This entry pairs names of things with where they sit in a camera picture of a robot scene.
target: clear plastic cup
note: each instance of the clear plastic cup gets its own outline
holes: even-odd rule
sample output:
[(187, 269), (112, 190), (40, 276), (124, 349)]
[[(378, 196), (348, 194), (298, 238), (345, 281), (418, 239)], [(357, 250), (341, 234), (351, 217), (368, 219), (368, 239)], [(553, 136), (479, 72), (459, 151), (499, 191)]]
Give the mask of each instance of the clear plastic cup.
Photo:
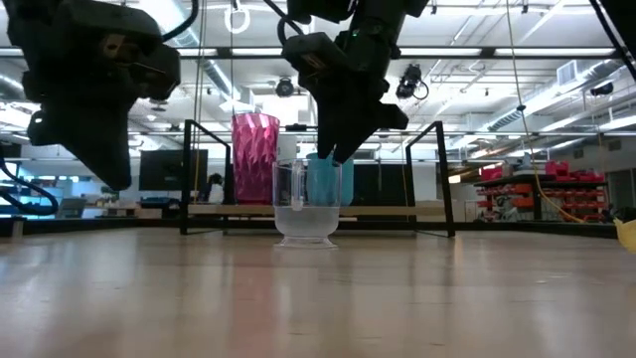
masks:
[(280, 247), (330, 249), (329, 235), (338, 228), (341, 167), (309, 165), (312, 160), (274, 164), (273, 204)]

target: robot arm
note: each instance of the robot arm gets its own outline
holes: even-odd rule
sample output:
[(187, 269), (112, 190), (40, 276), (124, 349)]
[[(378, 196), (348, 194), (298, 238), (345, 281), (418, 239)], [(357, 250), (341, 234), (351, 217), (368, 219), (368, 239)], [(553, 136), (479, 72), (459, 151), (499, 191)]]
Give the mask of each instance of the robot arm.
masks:
[(395, 104), (381, 103), (391, 60), (406, 15), (419, 17), (428, 0), (288, 0), (288, 19), (311, 16), (339, 23), (353, 15), (335, 41), (325, 33), (283, 39), (283, 57), (298, 71), (298, 84), (318, 106), (318, 156), (346, 161), (380, 128), (406, 129), (408, 118)]
[(112, 189), (127, 188), (128, 111), (140, 97), (170, 96), (179, 53), (141, 10), (91, 0), (3, 2), (9, 40), (29, 67), (25, 95), (41, 105), (27, 129), (32, 144), (61, 144)]

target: yellow object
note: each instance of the yellow object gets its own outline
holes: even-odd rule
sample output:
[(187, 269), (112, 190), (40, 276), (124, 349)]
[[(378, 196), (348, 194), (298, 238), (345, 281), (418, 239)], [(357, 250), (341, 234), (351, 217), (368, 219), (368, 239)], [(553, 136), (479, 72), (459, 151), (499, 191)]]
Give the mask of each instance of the yellow object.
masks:
[(623, 223), (618, 219), (614, 219), (614, 224), (618, 233), (618, 241), (627, 251), (636, 254), (636, 220)]

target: person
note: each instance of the person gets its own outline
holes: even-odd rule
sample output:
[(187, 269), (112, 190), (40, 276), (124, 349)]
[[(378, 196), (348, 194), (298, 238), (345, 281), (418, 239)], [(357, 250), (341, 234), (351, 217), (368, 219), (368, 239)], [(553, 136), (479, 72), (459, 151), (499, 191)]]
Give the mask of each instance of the person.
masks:
[(210, 176), (210, 204), (223, 204), (223, 177), (219, 173)]

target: pink vase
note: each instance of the pink vase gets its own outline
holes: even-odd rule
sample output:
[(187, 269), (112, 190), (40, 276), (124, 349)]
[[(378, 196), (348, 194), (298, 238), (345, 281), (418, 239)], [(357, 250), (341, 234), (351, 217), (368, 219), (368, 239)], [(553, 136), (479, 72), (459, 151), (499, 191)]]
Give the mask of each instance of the pink vase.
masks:
[(235, 199), (238, 204), (271, 205), (278, 118), (261, 113), (232, 117)]

